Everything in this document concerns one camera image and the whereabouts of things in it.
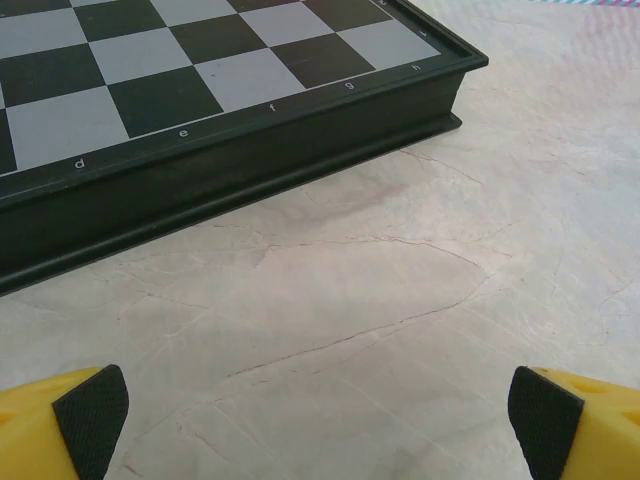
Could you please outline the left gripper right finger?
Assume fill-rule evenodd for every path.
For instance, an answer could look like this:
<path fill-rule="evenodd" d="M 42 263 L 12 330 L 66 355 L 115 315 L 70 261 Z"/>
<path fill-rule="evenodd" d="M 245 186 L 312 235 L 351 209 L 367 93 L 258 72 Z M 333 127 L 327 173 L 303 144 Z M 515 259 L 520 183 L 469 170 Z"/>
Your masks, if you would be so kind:
<path fill-rule="evenodd" d="M 639 478 L 637 389 L 520 366 L 508 418 L 533 479 Z"/>

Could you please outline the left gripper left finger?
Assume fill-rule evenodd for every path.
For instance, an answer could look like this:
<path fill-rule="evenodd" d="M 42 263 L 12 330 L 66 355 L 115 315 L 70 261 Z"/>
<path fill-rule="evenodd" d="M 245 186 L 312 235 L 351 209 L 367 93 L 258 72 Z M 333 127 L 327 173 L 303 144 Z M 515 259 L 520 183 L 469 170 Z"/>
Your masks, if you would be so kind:
<path fill-rule="evenodd" d="M 3 479 L 102 479 L 129 410 L 115 364 L 1 392 Z"/>

